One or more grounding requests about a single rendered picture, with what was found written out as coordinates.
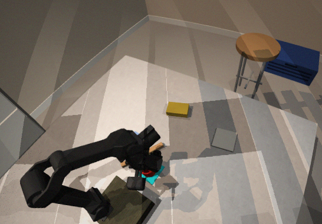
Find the long wooden bar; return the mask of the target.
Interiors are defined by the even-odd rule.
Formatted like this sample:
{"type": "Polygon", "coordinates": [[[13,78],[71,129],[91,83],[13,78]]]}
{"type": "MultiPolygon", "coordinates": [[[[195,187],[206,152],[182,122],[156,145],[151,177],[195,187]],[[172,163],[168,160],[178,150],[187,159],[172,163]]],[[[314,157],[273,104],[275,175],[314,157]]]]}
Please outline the long wooden bar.
{"type": "MultiPolygon", "coordinates": [[[[163,143],[162,143],[162,142],[160,142],[160,143],[156,144],[155,146],[153,146],[153,147],[149,148],[149,154],[150,154],[150,153],[153,153],[153,151],[155,151],[155,150],[159,150],[159,149],[161,149],[161,148],[163,148],[163,147],[164,147],[164,146],[163,146],[163,143]]],[[[122,168],[124,168],[124,167],[126,167],[126,166],[129,166],[129,164],[125,164],[125,161],[121,163],[121,167],[122,167],[122,168]]]]}

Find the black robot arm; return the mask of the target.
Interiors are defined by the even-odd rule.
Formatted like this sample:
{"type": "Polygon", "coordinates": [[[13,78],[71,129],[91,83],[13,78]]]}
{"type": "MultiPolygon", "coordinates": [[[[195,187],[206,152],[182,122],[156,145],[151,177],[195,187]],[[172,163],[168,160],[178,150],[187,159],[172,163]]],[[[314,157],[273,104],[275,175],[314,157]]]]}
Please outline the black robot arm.
{"type": "MultiPolygon", "coordinates": [[[[91,187],[86,192],[73,189],[62,185],[65,177],[70,171],[109,157],[116,157],[120,163],[125,160],[131,164],[137,163],[142,158],[142,151],[149,149],[159,139],[151,125],[138,135],[122,128],[110,133],[106,139],[53,152],[47,159],[36,162],[21,177],[20,185],[28,207],[46,208],[51,203],[83,207],[93,222],[104,222],[114,208],[98,188],[91,187]],[[44,172],[49,167],[54,169],[51,177],[44,172]]],[[[163,161],[161,151],[145,152],[145,155],[141,170],[158,172],[163,161]]]]}

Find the dark red cup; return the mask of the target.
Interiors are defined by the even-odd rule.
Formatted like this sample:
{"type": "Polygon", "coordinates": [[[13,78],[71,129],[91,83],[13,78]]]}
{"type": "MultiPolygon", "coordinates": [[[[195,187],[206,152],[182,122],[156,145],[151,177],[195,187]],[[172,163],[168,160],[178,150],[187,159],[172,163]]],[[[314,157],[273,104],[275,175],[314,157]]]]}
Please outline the dark red cup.
{"type": "Polygon", "coordinates": [[[147,177],[153,177],[155,175],[155,172],[150,171],[150,170],[142,170],[142,174],[147,177]]]}

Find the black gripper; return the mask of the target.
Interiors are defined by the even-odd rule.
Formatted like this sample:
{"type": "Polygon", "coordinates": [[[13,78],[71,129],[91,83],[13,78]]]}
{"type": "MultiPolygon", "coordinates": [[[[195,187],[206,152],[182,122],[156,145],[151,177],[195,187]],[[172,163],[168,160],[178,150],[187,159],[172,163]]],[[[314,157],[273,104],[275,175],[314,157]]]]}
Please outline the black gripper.
{"type": "Polygon", "coordinates": [[[142,177],[142,164],[146,158],[145,152],[149,153],[149,149],[142,151],[142,158],[137,163],[129,163],[127,160],[125,161],[125,164],[129,164],[130,169],[135,169],[135,176],[134,177],[127,177],[127,183],[126,187],[129,190],[144,190],[146,178],[142,177]]]}

